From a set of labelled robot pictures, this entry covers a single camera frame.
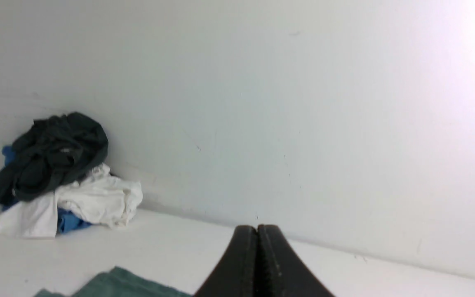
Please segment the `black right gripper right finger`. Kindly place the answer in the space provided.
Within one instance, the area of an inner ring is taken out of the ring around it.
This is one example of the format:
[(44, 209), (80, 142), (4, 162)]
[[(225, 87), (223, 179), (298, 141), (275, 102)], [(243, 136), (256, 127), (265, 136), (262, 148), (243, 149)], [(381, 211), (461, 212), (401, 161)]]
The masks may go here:
[(273, 224), (258, 226), (258, 297), (333, 297)]

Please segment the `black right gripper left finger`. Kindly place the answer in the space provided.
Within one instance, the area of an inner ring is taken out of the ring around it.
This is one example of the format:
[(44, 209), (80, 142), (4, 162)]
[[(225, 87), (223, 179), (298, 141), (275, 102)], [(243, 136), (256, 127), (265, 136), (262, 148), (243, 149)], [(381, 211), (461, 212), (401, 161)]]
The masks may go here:
[(226, 251), (195, 296), (252, 297), (257, 250), (256, 229), (237, 226)]

